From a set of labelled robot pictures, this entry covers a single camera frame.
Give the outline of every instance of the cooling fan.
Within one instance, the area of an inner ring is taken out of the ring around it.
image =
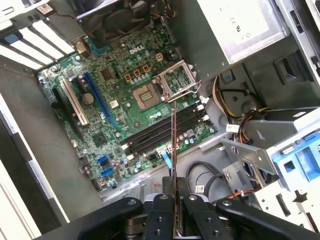
[[[97,48],[104,47],[150,24],[148,0],[121,0],[114,4],[103,5],[102,3],[98,10],[80,21]]]

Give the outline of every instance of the sticker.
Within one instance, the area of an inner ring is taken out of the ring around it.
[[[236,45],[241,45],[269,30],[259,2],[198,0],[211,28],[214,28],[212,30],[218,41]]]
[[[50,13],[51,11],[53,11],[54,9],[52,7],[50,7],[48,4],[44,4],[42,6],[37,7],[37,9],[39,10],[40,13],[42,13],[43,15],[47,15],[48,13]]]
[[[293,115],[293,117],[294,117],[294,118],[298,118],[298,117],[300,117],[300,116],[302,116],[302,115],[304,115],[304,114],[306,114],[306,113],[307,113],[306,111],[301,111],[301,112]]]
[[[116,108],[116,107],[118,107],[119,106],[119,103],[118,103],[118,101],[117,100],[114,100],[114,101],[112,101],[112,102],[110,102],[110,106],[111,106],[111,108]]]
[[[240,125],[236,125],[236,124],[227,124],[226,127],[225,127],[225,131],[227,133],[235,133],[237,134],[239,132],[239,128],[240,128]]]

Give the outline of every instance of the dell logo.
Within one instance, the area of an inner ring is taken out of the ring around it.
[[[135,53],[137,53],[137,52],[139,52],[139,51],[141,51],[143,49],[145,49],[145,47],[140,45],[140,46],[135,47],[134,49],[129,50],[129,52],[132,55],[132,54],[135,54]]]

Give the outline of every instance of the ram slot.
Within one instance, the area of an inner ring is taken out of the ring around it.
[[[194,125],[196,125],[198,123],[198,120],[193,120],[192,122],[186,122],[184,123],[184,126],[180,126],[180,129],[179,129],[179,126],[177,126],[177,134],[181,134],[183,132],[185,132],[186,130],[189,130],[190,128],[192,128]],[[131,150],[132,153],[135,153],[135,154],[142,154],[144,153],[145,151],[151,149],[151,148],[154,148],[155,146],[167,141],[170,139],[171,137],[171,132],[167,132],[165,134],[159,134],[157,136],[157,138],[153,139],[153,140],[150,140],[148,141],[145,145],[141,145],[141,147],[139,148],[134,148]]]
[[[60,81],[61,87],[65,93],[65,95],[67,96],[67,98],[69,99],[73,110],[75,112],[75,114],[77,115],[80,123],[82,126],[85,126],[87,124],[89,124],[88,118],[82,108],[82,106],[80,105],[80,102],[78,101],[75,92],[72,90],[72,87],[70,85],[70,83],[68,81],[66,81],[65,79]]]
[[[180,117],[193,113],[195,108],[196,108],[196,104],[193,104],[191,106],[188,106],[188,107],[180,110],[177,113],[177,121],[179,121]],[[127,139],[125,139],[125,141],[123,141],[123,143],[133,143],[136,140],[148,138],[149,136],[153,135],[154,131],[157,131],[157,130],[163,129],[163,128],[171,128],[171,116],[169,116],[169,117],[147,127],[146,129],[144,129],[140,132],[137,132],[136,134],[128,137]]]
[[[180,119],[179,122],[177,123],[177,129],[180,130],[180,126],[183,126],[183,124],[188,123],[188,122],[192,122],[193,120],[195,120],[196,122],[198,122],[198,117],[196,114],[192,114],[189,115],[188,117],[186,117],[185,119]],[[166,134],[170,134],[171,133],[171,125],[161,129],[161,131],[154,131],[153,135],[147,138],[141,138],[138,141],[134,141],[131,144],[131,148],[138,148],[141,145],[145,145],[147,144],[147,142],[151,142],[153,139],[156,139],[158,137],[158,135],[166,135]]]

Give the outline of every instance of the motherboard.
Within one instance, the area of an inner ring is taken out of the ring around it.
[[[162,24],[94,52],[70,55],[37,78],[98,192],[163,161],[170,166],[173,101],[177,153],[215,133],[192,66],[179,58]]]

